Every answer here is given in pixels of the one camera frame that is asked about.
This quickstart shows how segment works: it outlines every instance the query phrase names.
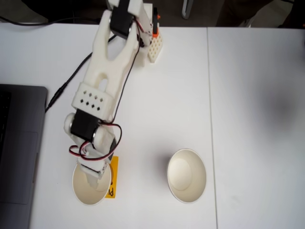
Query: laptop trackpad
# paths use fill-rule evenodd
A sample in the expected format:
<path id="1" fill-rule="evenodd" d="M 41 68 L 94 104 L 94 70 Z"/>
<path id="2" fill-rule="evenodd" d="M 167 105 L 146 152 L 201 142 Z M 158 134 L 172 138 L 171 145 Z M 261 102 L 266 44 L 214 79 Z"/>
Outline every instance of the laptop trackpad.
<path id="1" fill-rule="evenodd" d="M 6 131 L 0 163 L 0 202 L 28 203 L 37 136 L 36 132 Z"/>

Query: white paper cup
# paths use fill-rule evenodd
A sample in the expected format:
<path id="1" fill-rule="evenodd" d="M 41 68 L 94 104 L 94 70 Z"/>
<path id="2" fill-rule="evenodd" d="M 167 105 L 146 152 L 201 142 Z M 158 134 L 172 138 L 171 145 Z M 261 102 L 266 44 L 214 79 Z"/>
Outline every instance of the white paper cup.
<path id="1" fill-rule="evenodd" d="M 206 185 L 206 171 L 200 156 L 191 149 L 181 149 L 167 166 L 167 181 L 172 194 L 185 204 L 197 201 Z"/>
<path id="2" fill-rule="evenodd" d="M 86 174 L 81 170 L 81 166 L 77 164 L 75 166 L 72 187 L 76 198 L 87 206 L 93 206 L 100 203 L 109 190 L 111 184 L 111 169 L 108 165 L 105 172 L 98 182 L 96 189 L 92 188 L 87 182 Z"/>

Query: gray laptop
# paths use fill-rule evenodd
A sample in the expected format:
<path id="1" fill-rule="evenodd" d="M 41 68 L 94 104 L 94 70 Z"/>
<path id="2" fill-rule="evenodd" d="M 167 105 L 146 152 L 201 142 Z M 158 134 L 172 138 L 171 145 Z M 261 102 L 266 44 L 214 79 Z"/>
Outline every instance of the gray laptop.
<path id="1" fill-rule="evenodd" d="M 27 229 L 47 89 L 0 84 L 0 229 Z"/>

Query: yellow sticker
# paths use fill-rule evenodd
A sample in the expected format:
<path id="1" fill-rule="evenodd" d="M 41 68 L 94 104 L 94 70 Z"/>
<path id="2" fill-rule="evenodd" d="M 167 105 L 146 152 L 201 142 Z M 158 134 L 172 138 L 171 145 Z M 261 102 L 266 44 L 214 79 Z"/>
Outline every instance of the yellow sticker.
<path id="1" fill-rule="evenodd" d="M 118 176 L 118 165 L 119 165 L 119 157 L 113 156 L 111 163 L 110 163 L 110 170 L 111 170 L 111 185 L 108 190 L 108 193 L 106 195 L 106 198 L 115 198 L 115 192 L 116 192 L 116 178 Z"/>

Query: white table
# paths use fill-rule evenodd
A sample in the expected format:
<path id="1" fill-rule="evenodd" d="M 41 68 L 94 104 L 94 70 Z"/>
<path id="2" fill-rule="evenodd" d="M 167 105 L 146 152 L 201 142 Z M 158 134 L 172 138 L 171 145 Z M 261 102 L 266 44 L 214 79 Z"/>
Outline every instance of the white table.
<path id="1" fill-rule="evenodd" d="M 208 29 L 219 229 L 304 228 L 304 40 Z"/>
<path id="2" fill-rule="evenodd" d="M 1 83 L 45 86 L 50 100 L 91 52 L 97 28 L 1 24 Z M 86 207 L 71 188 L 76 159 L 68 153 L 73 142 L 63 121 L 74 111 L 71 102 L 86 65 L 47 112 L 30 228 L 216 228 L 206 29 L 161 32 L 157 63 L 134 66 L 118 111 L 123 137 L 115 152 L 120 158 L 116 198 Z M 115 39 L 109 53 L 120 47 L 122 40 Z M 172 196 L 166 178 L 169 158 L 184 147 L 200 154 L 207 171 L 204 195 L 191 205 Z"/>

